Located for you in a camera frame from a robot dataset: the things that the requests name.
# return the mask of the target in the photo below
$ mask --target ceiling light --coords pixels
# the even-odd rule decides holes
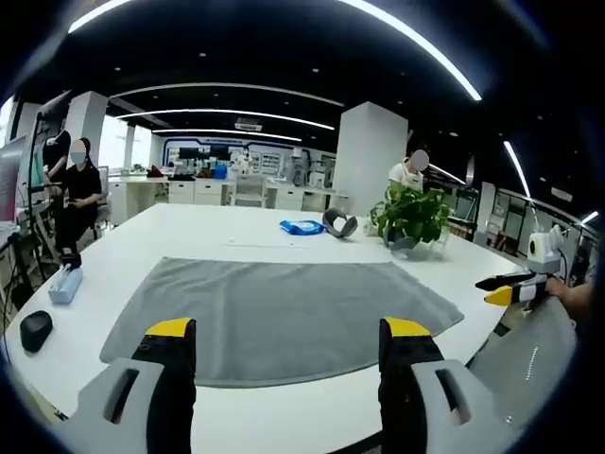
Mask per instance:
[[[87,12],[86,14],[84,14],[82,17],[80,17],[79,19],[77,19],[70,27],[69,27],[69,31],[68,33],[73,33],[75,32],[78,28],[80,28],[81,26],[84,26],[86,24],[88,24],[89,22],[91,22],[93,19],[96,19],[98,16],[100,16],[101,14],[105,14],[107,11],[110,11],[114,8],[117,8],[119,6],[124,5],[125,3],[128,3],[130,0],[110,0],[107,3],[104,3],[103,5],[101,5],[98,8],[93,9],[90,12]]]
[[[506,140],[504,141],[504,148],[507,149],[510,159],[512,160],[512,163],[514,164],[514,167],[517,169],[517,173],[519,174],[519,179],[521,180],[523,189],[526,191],[526,196],[531,198],[531,194],[529,194],[529,187],[527,186],[526,176],[524,175],[523,169],[521,168],[521,163],[519,163],[519,160],[517,159],[517,155],[514,154],[514,150],[510,146],[510,143]]]
[[[431,57],[437,60],[441,64],[441,66],[443,66],[452,76],[454,76],[454,79],[456,79],[458,83],[462,85],[464,90],[468,92],[472,99],[474,99],[475,101],[481,100],[481,95],[479,94],[479,92],[475,89],[473,85],[471,85],[471,82],[469,82],[469,80],[464,77],[460,70],[457,69],[456,66],[454,66],[454,64],[451,63],[437,47],[431,44],[424,36],[422,36],[416,30],[404,24],[399,19],[391,16],[387,12],[381,10],[378,7],[375,7],[374,5],[369,4],[364,0],[339,1],[342,3],[346,3],[347,5],[351,5],[354,8],[361,9],[364,12],[367,12],[371,16],[374,16],[376,19],[384,22],[389,26],[392,26],[399,32],[406,35],[410,40],[412,40],[414,43],[416,43],[422,49],[428,52]]]
[[[165,132],[216,132],[224,134],[245,134],[245,135],[261,135],[263,137],[272,137],[274,139],[285,139],[293,140],[294,142],[302,142],[302,139],[298,137],[288,137],[287,135],[277,134],[265,134],[264,132],[250,132],[250,131],[238,131],[238,130],[155,130],[152,131],[154,134],[165,133]]]
[[[593,211],[590,215],[588,215],[586,218],[584,218],[582,220],[582,224],[585,224],[586,222],[590,222],[591,220],[593,220],[597,216],[598,216],[598,211]]]
[[[127,113],[126,115],[117,116],[117,119],[130,118],[133,116],[145,116],[145,115],[156,115],[156,114],[237,114],[237,115],[256,115],[266,116],[268,118],[277,118],[278,120],[295,121],[296,123],[303,123],[304,125],[316,126],[318,128],[324,128],[325,130],[333,131],[334,127],[328,125],[322,125],[321,123],[315,123],[313,121],[302,120],[300,118],[292,118],[290,116],[274,115],[272,113],[261,113],[261,112],[249,112],[249,111],[232,111],[226,109],[172,109],[167,111],[148,111],[138,113]]]
[[[438,172],[441,172],[443,175],[447,175],[451,179],[456,180],[458,183],[460,183],[462,185],[466,185],[466,182],[464,182],[463,180],[461,180],[457,176],[452,175],[450,172],[447,172],[447,171],[443,170],[442,168],[435,166],[434,164],[429,164],[428,166],[431,167],[431,168],[434,168]]]

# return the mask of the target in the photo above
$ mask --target green leaves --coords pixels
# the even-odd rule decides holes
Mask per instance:
[[[378,202],[370,211],[370,219],[381,237],[385,229],[393,229],[428,243],[439,239],[441,227],[450,214],[442,199],[440,189],[429,189],[423,194],[405,186],[390,186],[385,191],[385,201]]]

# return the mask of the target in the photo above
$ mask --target black shirt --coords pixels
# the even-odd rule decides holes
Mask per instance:
[[[48,171],[50,172],[53,167],[57,164],[60,158],[63,156],[67,157],[69,154],[69,147],[71,146],[71,136],[69,132],[63,131],[57,137],[57,141],[54,145],[44,144],[44,148],[42,151],[42,159],[43,164],[48,166]],[[63,175],[65,174],[65,169],[67,168],[67,161],[65,164],[53,175],[53,178],[50,179],[53,183],[60,183],[63,181]]]
[[[88,162],[81,171],[78,171],[75,165],[65,170],[61,187],[69,191],[69,199],[88,199],[93,194],[101,194],[102,191],[98,169]],[[83,209],[96,212],[96,203]]]

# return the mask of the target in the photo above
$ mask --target black ceiling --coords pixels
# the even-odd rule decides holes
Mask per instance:
[[[474,154],[480,178],[523,192],[502,146],[508,139],[532,195],[578,215],[593,209],[590,144],[576,110],[578,100],[570,92],[574,73],[568,71],[570,63],[578,64],[584,56],[567,39],[575,28],[576,40],[591,38],[587,24],[594,21],[593,11],[576,13],[538,1],[523,6],[505,0],[371,3],[424,35],[483,100],[474,102],[408,37],[337,0],[132,0],[69,35],[22,94],[45,102],[67,89],[112,96],[185,82],[256,84],[344,106],[227,87],[163,89],[121,98],[145,111],[257,111],[336,128],[342,112],[372,101],[406,117],[415,136],[431,148],[432,162],[459,177]],[[109,113],[128,112],[113,106]],[[179,129],[232,129],[237,117],[156,116]],[[130,121],[160,128],[143,117]],[[300,137],[306,147],[336,151],[337,129],[267,118],[262,123],[263,132]],[[553,200],[552,185],[572,193],[574,201]]]

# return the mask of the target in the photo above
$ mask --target window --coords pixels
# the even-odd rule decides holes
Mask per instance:
[[[0,147],[3,147],[9,137],[9,118],[12,110],[12,97],[7,99],[7,102],[0,108]]]
[[[126,121],[105,115],[101,131],[101,145],[98,149],[98,164],[110,169],[124,167],[126,153]]]
[[[151,156],[151,131],[136,126],[134,128],[134,142],[132,143],[132,165],[140,164],[149,167]]]

